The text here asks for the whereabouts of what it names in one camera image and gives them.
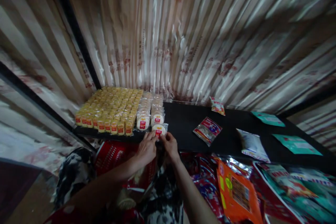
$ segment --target white round packaged bun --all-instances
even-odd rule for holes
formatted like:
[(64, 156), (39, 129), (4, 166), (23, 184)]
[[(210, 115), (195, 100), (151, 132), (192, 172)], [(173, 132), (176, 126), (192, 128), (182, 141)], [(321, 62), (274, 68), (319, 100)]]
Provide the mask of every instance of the white round packaged bun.
[(149, 127), (149, 117), (148, 116), (141, 116), (138, 117), (136, 122), (136, 128), (141, 131), (147, 130)]
[(156, 135), (157, 137), (159, 137), (160, 134), (166, 135), (166, 133), (167, 133), (166, 129), (165, 129), (164, 126), (161, 125), (161, 124), (155, 124), (155, 125), (152, 127), (152, 131), (156, 131), (155, 135)]
[(152, 116), (152, 126), (154, 124), (163, 124), (164, 120), (165, 120), (165, 118), (161, 114), (154, 114)]

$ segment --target clothing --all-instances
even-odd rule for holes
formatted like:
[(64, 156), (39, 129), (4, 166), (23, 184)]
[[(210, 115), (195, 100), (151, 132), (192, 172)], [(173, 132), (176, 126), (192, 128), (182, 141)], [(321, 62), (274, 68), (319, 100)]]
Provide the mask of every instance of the clothing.
[[(158, 155), (158, 171), (152, 181), (150, 195), (134, 209), (120, 216), (110, 216), (107, 208), (96, 217), (95, 223), (167, 223), (183, 222), (183, 203), (171, 165), (164, 155)], [(54, 201), (56, 212), (45, 223), (83, 223), (83, 216), (74, 206), (62, 206), (86, 184), (96, 178), (93, 154), (85, 148), (74, 150), (60, 168)]]

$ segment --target curtain fold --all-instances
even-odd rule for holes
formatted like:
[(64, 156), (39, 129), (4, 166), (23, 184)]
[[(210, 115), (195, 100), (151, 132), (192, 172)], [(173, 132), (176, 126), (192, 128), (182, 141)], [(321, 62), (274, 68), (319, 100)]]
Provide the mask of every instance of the curtain fold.
[(335, 0), (70, 1), (103, 86), (278, 113), (335, 77)]

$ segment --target table surface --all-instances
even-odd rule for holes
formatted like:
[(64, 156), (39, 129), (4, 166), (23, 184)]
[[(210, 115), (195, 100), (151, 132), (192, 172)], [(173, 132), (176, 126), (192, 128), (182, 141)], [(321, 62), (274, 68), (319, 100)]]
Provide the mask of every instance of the table surface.
[[(327, 148), (315, 141), (308, 134), (300, 130), (285, 118), (280, 118), (285, 127), (272, 126), (262, 123), (257, 117), (248, 111), (226, 109), (226, 116), (211, 111), (209, 107), (185, 105), (178, 103), (164, 103), (165, 123), (168, 123), (168, 131), (175, 136), (180, 151), (216, 153), (229, 155), (234, 158), (248, 158), (242, 154), (242, 144), (236, 128), (257, 134), (272, 163), (283, 165), (317, 168), (323, 172), (336, 173), (336, 156)], [(208, 147), (193, 130), (209, 117), (223, 129)], [(112, 136), (108, 133), (98, 133), (96, 129), (76, 127), (75, 133), (84, 137), (100, 138), (107, 140), (139, 143), (143, 133), (134, 132), (134, 136)], [(295, 135), (306, 140), (323, 156), (293, 154), (283, 146), (272, 134)]]

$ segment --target red packaging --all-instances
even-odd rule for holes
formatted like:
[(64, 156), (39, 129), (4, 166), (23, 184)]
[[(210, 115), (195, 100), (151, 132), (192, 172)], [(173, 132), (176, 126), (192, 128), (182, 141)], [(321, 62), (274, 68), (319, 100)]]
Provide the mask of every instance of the red packaging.
[[(97, 176), (100, 176), (127, 161), (137, 152), (138, 146), (139, 145), (137, 144), (128, 144), (124, 142), (105, 141), (99, 148), (95, 160)], [(145, 191), (151, 184), (155, 172), (156, 158), (146, 165), (138, 183), (136, 183), (134, 179), (130, 179), (123, 185), (123, 187), (137, 191)]]

